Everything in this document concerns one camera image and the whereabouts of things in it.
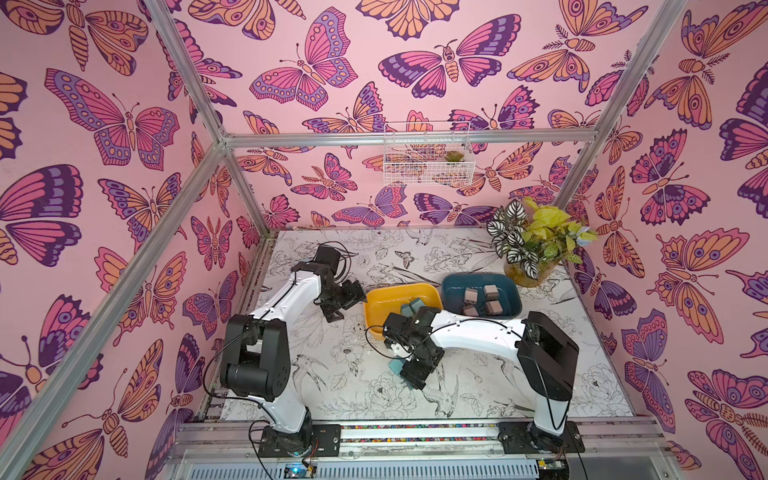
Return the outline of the potted plant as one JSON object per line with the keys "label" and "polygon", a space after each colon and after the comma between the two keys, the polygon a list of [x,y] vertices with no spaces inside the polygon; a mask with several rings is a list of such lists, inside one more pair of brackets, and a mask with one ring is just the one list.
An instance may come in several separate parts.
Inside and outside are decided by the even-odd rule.
{"label": "potted plant", "polygon": [[564,262],[580,264],[576,249],[597,239],[594,230],[566,211],[531,197],[497,209],[486,231],[505,262],[505,275],[524,288],[539,286]]}

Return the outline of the yellow storage box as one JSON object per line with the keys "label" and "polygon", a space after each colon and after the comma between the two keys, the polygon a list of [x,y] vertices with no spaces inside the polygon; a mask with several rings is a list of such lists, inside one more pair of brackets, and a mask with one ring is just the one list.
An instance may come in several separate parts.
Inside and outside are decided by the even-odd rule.
{"label": "yellow storage box", "polygon": [[364,304],[364,318],[369,333],[379,341],[384,340],[382,327],[390,313],[400,313],[401,306],[420,299],[428,307],[442,308],[438,290],[428,283],[412,283],[371,290]]}

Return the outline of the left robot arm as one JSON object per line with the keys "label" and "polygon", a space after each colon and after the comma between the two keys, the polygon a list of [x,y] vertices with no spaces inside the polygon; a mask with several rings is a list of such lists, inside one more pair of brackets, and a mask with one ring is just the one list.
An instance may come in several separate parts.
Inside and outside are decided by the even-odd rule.
{"label": "left robot arm", "polygon": [[271,428],[297,434],[311,427],[311,414],[291,379],[288,323],[313,308],[328,323],[364,302],[357,280],[347,278],[352,255],[339,242],[318,245],[315,254],[290,270],[287,282],[255,311],[227,323],[220,351],[219,383],[237,399],[255,403]]}

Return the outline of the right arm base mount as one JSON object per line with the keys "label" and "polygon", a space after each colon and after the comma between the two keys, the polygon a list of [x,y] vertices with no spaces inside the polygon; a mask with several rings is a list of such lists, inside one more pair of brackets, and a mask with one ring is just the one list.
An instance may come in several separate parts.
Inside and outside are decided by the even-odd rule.
{"label": "right arm base mount", "polygon": [[538,429],[532,421],[503,421],[498,424],[497,439],[505,454],[585,452],[582,437],[573,421],[566,422],[559,436]]}

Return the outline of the teal storage box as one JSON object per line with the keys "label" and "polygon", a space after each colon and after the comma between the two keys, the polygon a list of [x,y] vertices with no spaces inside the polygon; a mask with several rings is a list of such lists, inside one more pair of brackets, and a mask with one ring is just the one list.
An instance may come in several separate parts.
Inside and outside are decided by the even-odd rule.
{"label": "teal storage box", "polygon": [[464,290],[466,288],[474,288],[479,293],[478,302],[475,306],[479,312],[479,316],[487,315],[484,309],[483,287],[487,284],[495,284],[499,289],[498,301],[503,306],[503,313],[498,317],[500,319],[511,319],[519,315],[522,308],[522,301],[517,289],[516,284],[508,277],[501,274],[491,273],[457,273],[446,276],[441,283],[441,295],[443,306],[445,310],[452,313],[462,314],[462,309],[465,305],[463,303]]}

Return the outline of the teal plug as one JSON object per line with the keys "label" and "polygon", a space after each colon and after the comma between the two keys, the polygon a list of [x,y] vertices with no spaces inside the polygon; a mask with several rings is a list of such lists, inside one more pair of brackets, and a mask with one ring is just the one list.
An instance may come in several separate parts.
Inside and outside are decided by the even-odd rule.
{"label": "teal plug", "polygon": [[400,307],[400,314],[404,317],[412,318],[418,310],[414,310],[410,304],[403,304]]}
{"label": "teal plug", "polygon": [[404,364],[405,364],[405,361],[402,359],[393,359],[389,362],[389,368],[394,375],[400,376]]}
{"label": "teal plug", "polygon": [[421,298],[416,298],[416,299],[410,301],[407,304],[407,306],[408,306],[408,308],[411,310],[411,312],[413,314],[417,314],[422,307],[426,306],[426,304],[423,302],[423,300]]}

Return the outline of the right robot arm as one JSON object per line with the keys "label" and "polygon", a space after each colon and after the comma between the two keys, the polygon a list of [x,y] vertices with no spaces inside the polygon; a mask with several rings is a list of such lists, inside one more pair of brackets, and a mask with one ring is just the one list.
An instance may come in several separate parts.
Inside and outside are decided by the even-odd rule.
{"label": "right robot arm", "polygon": [[445,353],[463,349],[515,360],[536,394],[533,431],[563,435],[573,398],[579,347],[545,314],[523,319],[468,317],[422,307],[412,317],[391,313],[382,326],[399,376],[422,390]]}

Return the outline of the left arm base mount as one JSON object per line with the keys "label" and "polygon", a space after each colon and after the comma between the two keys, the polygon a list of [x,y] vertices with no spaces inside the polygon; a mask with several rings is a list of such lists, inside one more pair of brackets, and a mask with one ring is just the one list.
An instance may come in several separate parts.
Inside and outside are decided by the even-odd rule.
{"label": "left arm base mount", "polygon": [[341,447],[339,424],[312,425],[298,433],[282,433],[266,427],[258,445],[263,458],[337,457]]}

